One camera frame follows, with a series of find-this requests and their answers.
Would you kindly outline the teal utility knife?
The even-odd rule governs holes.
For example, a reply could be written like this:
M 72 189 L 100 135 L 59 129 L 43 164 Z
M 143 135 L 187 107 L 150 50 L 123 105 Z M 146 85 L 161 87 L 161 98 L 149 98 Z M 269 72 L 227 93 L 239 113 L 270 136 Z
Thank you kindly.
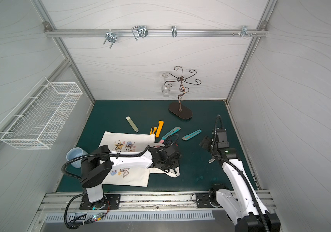
M 184 137 L 182 137 L 183 141 L 189 141 L 192 138 L 196 137 L 197 135 L 199 135 L 200 133 L 202 133 L 202 130 L 196 130 L 188 135 L 185 135 Z
M 171 131 L 169 131 L 167 134 L 165 134 L 163 137 L 162 137 L 162 140 L 166 140 L 168 137 L 170 137 L 171 135 L 177 133 L 178 131 L 180 131 L 181 128 L 180 127 L 175 127 L 173 128 Z

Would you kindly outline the white printed canvas tote bag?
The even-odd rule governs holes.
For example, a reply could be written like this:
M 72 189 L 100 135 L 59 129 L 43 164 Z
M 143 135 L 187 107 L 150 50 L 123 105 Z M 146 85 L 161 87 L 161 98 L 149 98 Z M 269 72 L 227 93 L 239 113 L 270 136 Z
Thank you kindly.
M 139 153 L 148 145 L 155 144 L 155 135 L 149 134 L 125 134 L 105 132 L 99 146 L 108 146 L 110 151 L 115 153 Z M 150 152 L 147 151 L 141 157 L 135 158 L 110 158 L 113 167 L 109 174 L 102 181 L 103 185 L 120 185 L 147 187 L 149 176 L 153 174 L 166 174 L 169 177 L 180 176 L 180 169 L 162 171 L 158 168 L 151 168 Z

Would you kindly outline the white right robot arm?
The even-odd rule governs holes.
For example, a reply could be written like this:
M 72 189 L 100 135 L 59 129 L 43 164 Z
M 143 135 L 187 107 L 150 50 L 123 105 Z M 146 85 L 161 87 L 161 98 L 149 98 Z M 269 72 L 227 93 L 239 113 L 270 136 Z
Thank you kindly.
M 222 186 L 215 186 L 210 191 L 210 204 L 225 210 L 236 232 L 279 232 L 279 217 L 270 213 L 260 200 L 238 152 L 229 146 L 226 130 L 217 128 L 213 135 L 212 138 L 203 138 L 200 146 L 211 153 L 212 160 L 219 162 L 235 193 L 232 194 Z

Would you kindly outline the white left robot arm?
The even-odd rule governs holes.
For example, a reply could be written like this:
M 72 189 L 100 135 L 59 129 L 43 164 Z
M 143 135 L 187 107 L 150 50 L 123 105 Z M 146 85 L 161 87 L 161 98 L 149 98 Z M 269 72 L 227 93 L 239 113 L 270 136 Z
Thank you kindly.
M 141 152 L 119 152 L 100 146 L 93 153 L 82 156 L 81 185 L 89 203 L 104 199 L 102 183 L 113 170 L 128 168 L 156 168 L 166 174 L 180 175 L 181 153 L 176 144 L 164 147 L 146 146 Z

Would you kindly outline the short yellow utility knife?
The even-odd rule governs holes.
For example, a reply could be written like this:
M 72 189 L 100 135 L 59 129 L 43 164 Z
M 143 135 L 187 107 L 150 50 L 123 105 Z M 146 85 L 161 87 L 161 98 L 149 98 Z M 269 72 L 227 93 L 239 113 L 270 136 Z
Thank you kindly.
M 156 131 L 157 131 L 157 127 L 152 127 L 150 131 L 150 135 L 156 134 Z

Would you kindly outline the long yellow utility knife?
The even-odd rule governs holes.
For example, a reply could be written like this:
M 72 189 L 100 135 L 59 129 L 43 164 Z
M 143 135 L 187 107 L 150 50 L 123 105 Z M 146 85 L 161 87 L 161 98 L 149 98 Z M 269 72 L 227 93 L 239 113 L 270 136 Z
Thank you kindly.
M 164 122 L 163 121 L 158 121 L 158 127 L 157 127 L 157 130 L 156 130 L 156 134 L 155 134 L 155 137 L 156 138 L 159 138 L 160 136 L 160 133 L 161 133 L 161 130 L 163 128 L 163 125 L 164 125 Z

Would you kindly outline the olive green utility knife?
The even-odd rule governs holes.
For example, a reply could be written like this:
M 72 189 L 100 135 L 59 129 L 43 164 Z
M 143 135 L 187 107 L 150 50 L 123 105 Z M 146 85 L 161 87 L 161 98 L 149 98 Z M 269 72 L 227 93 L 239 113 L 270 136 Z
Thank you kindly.
M 128 123 L 130 124 L 130 126 L 132 127 L 132 129 L 133 129 L 136 133 L 138 133 L 138 132 L 139 132 L 138 127 L 137 127 L 136 124 L 133 122 L 133 120 L 132 120 L 129 116 L 126 117 L 126 120 L 127 120 Z

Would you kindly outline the bronze scroll hanger stand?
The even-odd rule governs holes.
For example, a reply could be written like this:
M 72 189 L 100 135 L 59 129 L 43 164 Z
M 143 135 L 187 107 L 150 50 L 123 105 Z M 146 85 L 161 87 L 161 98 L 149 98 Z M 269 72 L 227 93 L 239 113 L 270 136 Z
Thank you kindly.
M 172 73 L 168 73 L 170 76 L 175 78 L 175 80 L 167 80 L 164 82 L 164 87 L 171 88 L 173 86 L 173 83 L 179 83 L 179 94 L 177 96 L 177 102 L 172 102 L 168 106 L 169 112 L 177 116 L 178 118 L 182 120 L 189 120 L 193 116 L 193 112 L 191 109 L 186 107 L 182 104 L 183 96 L 187 94 L 190 89 L 189 87 L 186 87 L 184 84 L 194 85 L 198 86 L 202 84 L 202 81 L 200 79 L 195 79 L 193 82 L 189 81 L 190 78 L 194 77 L 197 74 L 197 71 L 194 69 L 189 70 L 189 74 L 191 74 L 189 77 L 184 76 L 184 70 L 181 66 L 175 66 L 175 71 L 181 71 L 181 74 L 179 76 L 176 76 Z

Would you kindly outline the clear glass bottle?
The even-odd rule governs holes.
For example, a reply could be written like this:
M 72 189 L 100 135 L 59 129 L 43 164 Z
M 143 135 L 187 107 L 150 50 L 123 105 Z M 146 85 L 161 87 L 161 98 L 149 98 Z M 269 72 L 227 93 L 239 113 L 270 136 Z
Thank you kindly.
M 169 77 L 169 73 L 165 72 L 161 75 L 161 77 L 163 78 L 163 85 L 162 85 L 162 95 L 164 97 L 169 97 L 170 96 L 170 89 L 169 89 L 169 86 L 166 85 L 166 81 L 168 80 L 168 77 Z

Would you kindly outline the light blue plastic cup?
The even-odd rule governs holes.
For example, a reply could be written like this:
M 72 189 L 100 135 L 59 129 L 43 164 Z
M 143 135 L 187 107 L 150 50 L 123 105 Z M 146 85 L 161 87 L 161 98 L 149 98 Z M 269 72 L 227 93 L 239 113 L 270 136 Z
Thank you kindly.
M 67 152 L 66 160 L 70 161 L 74 158 L 84 156 L 84 155 L 88 155 L 88 153 L 85 150 L 83 150 L 82 148 L 73 148 Z M 75 161 L 75 162 L 71 163 L 71 165 L 74 168 L 81 168 L 81 160 Z

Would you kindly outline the metal clamp right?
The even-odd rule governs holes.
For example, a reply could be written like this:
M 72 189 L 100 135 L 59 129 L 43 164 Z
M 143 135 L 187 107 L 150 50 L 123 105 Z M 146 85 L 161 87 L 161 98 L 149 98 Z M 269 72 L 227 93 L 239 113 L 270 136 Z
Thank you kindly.
M 247 26 L 243 26 L 239 33 L 231 33 L 232 36 L 239 37 L 255 37 L 257 34 L 255 32 L 249 32 Z

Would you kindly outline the metal clamp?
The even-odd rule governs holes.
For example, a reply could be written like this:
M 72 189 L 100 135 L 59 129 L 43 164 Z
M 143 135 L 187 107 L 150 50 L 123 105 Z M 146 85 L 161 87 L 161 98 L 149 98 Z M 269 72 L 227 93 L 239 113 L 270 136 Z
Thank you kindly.
M 105 45 L 106 43 L 110 43 L 109 48 L 111 49 L 113 47 L 113 45 L 116 43 L 117 41 L 117 36 L 115 33 L 113 33 L 112 31 L 106 32 L 105 34 L 105 40 L 103 42 L 103 45 Z
M 249 32 L 247 26 L 243 26 L 239 33 L 231 33 L 232 36 L 239 37 L 255 37 L 257 34 L 255 32 Z
M 171 33 L 172 33 L 173 38 L 177 37 L 177 28 L 176 28 L 176 26 L 171 27 Z
M 149 34 L 147 27 L 141 25 L 132 27 L 131 31 L 136 41 L 138 41 L 139 38 L 144 39 Z

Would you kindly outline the metal clamp far left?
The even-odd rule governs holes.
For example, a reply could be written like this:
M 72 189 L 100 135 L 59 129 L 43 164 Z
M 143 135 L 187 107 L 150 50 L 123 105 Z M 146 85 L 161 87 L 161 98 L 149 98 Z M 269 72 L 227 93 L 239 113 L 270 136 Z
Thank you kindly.
M 109 48 L 111 49 L 113 47 L 113 45 L 116 43 L 117 41 L 117 36 L 115 33 L 113 33 L 112 31 L 106 32 L 105 34 L 105 40 L 103 42 L 103 45 L 105 45 L 106 43 L 110 43 Z

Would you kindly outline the aluminium top rail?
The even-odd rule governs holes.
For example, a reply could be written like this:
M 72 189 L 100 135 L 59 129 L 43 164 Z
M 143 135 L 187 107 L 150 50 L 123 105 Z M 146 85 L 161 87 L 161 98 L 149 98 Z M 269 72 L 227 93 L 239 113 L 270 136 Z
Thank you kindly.
M 53 30 L 45 31 L 50 38 L 104 38 L 106 32 L 112 31 L 117 38 L 133 38 L 131 29 L 119 30 Z M 239 33 L 241 29 L 180 29 L 177 28 L 178 37 L 233 37 L 231 33 Z M 255 32 L 255 37 L 265 37 L 269 34 L 268 30 L 248 29 Z M 172 38 L 170 29 L 148 29 L 148 38 Z

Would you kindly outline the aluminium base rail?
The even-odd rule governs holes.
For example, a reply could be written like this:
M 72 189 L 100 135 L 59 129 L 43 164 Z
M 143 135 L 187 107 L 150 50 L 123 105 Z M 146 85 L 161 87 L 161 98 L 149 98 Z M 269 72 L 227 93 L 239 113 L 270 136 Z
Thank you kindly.
M 110 203 L 111 212 L 131 212 L 131 211 L 195 211 L 195 210 L 218 210 L 225 212 L 223 208 L 198 208 L 196 193 L 207 193 L 208 191 L 158 191 L 158 192 L 113 192 L 105 195 L 119 194 L 120 199 L 116 203 Z M 269 212 L 276 210 L 275 202 L 270 191 L 258 190 L 257 195 Z M 48 193 L 44 196 L 37 213 L 64 213 L 68 202 L 78 192 L 58 192 Z M 80 210 L 81 197 L 72 201 L 69 206 L 69 213 L 98 213 L 106 212 L 106 208 L 101 210 Z

